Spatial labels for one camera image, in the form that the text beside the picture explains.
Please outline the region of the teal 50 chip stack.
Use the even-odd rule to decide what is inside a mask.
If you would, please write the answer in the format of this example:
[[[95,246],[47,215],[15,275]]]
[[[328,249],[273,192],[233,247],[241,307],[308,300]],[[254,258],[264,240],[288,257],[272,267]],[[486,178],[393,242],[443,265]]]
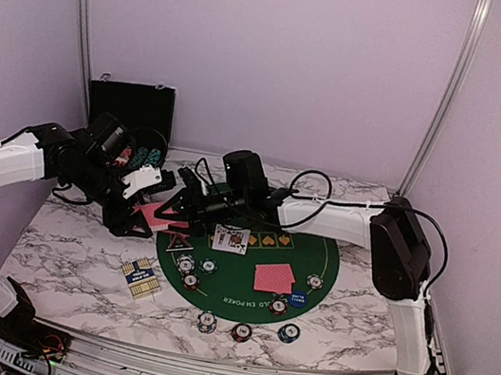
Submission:
[[[277,331],[278,338],[284,344],[291,344],[300,338],[301,330],[296,324],[284,324]]]

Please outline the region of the red card being dealt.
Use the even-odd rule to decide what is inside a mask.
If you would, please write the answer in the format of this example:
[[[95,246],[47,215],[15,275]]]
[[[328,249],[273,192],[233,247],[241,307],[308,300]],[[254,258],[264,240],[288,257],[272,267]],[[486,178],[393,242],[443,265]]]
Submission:
[[[295,277],[293,275],[292,268],[290,264],[259,264],[255,266],[257,271],[268,272],[272,275],[284,276],[295,283]]]

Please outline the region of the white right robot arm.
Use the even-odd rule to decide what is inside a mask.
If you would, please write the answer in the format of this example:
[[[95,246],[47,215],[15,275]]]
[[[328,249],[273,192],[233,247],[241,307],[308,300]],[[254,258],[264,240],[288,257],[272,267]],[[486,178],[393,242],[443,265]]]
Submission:
[[[157,249],[170,283],[205,311],[202,330],[228,319],[245,342],[253,325],[279,323],[279,339],[299,340],[297,318],[324,304],[349,243],[371,253],[372,283],[393,321],[395,375],[434,375],[431,250],[420,213],[404,197],[353,204],[273,188],[261,162],[248,150],[227,154],[220,184],[181,168],[181,189],[156,210],[192,242],[160,236]]]

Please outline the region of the blue white chip mat edge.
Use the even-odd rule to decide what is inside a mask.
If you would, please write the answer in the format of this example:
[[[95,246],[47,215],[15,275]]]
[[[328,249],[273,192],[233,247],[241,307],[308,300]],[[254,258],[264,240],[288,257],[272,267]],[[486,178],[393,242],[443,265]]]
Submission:
[[[324,286],[324,280],[317,274],[311,274],[307,277],[306,283],[312,290],[319,290]]]

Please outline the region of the red card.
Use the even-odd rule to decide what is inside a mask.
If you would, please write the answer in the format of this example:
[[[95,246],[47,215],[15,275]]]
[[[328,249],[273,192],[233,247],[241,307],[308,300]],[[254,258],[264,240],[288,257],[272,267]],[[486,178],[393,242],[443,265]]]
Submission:
[[[253,283],[255,291],[276,294],[290,294],[293,282],[284,276],[272,275],[268,272],[256,271]]]

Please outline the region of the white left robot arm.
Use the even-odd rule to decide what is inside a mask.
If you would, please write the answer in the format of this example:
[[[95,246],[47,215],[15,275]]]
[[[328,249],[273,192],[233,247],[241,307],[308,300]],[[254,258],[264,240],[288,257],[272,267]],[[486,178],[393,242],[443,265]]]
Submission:
[[[81,193],[65,195],[70,206],[98,205],[101,223],[113,236],[132,237],[144,219],[135,212],[145,190],[164,183],[159,166],[132,170],[116,160],[136,138],[121,121],[102,114],[91,124],[67,130],[55,122],[28,125],[0,140],[0,268],[19,234],[48,195],[51,185],[66,184]],[[0,272],[0,335],[30,347],[55,334],[35,318],[34,305],[21,284]]]

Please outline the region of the blue tan 10 chip stack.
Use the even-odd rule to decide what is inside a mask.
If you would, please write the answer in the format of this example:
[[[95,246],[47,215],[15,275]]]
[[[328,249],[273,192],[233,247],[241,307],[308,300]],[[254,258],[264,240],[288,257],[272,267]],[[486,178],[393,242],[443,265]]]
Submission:
[[[204,310],[198,314],[197,329],[199,332],[207,334],[215,331],[217,326],[217,319],[214,313],[209,310]]]

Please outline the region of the brown 100 chips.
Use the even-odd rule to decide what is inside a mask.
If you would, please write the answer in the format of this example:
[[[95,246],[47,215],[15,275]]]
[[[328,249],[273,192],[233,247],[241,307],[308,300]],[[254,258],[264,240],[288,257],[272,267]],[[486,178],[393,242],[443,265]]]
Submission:
[[[198,289],[200,280],[194,273],[189,273],[185,274],[182,276],[182,282],[181,282],[183,288],[187,291],[195,291]]]

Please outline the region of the blue tan chips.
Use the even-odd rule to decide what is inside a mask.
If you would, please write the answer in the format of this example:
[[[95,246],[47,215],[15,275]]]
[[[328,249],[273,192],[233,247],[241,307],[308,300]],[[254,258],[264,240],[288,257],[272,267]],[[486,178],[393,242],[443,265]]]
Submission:
[[[181,274],[189,274],[195,270],[196,263],[191,255],[182,254],[176,259],[176,267]]]

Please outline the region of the blue small blind button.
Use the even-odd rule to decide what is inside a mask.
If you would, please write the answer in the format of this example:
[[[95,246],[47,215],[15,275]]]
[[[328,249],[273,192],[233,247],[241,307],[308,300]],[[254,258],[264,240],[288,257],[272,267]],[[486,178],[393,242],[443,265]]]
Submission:
[[[293,291],[288,297],[288,304],[293,308],[305,308],[308,305],[308,296],[303,291]]]

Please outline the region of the red backed card deck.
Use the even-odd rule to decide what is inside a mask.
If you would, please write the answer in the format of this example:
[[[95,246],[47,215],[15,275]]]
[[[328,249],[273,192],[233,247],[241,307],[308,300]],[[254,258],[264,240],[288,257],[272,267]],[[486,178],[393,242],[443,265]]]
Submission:
[[[164,231],[169,228],[170,225],[174,224],[173,220],[168,220],[168,218],[156,217],[155,211],[162,206],[162,203],[149,203],[137,205],[135,207],[134,213],[143,214],[146,223],[152,231]]]

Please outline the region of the teal 50 chips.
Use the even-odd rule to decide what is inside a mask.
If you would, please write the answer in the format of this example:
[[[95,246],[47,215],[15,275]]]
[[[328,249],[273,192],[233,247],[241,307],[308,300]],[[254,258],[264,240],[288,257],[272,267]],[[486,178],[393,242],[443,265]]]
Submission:
[[[214,260],[208,258],[200,261],[200,269],[203,273],[212,274],[217,271],[218,267]]]

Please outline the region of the brown 100 chip stack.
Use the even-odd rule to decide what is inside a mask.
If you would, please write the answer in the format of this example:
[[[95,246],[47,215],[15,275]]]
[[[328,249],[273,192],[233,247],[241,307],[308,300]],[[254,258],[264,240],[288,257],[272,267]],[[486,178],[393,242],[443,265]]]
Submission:
[[[232,328],[231,337],[237,343],[247,342],[252,335],[252,327],[249,324],[239,323]]]

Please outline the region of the king of diamonds card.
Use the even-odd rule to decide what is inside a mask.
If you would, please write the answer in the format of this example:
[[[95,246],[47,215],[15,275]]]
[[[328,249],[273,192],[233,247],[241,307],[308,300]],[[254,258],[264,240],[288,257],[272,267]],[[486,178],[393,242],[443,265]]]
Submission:
[[[231,236],[232,229],[230,227],[217,223],[216,228],[214,228],[212,249],[222,252],[229,250]]]

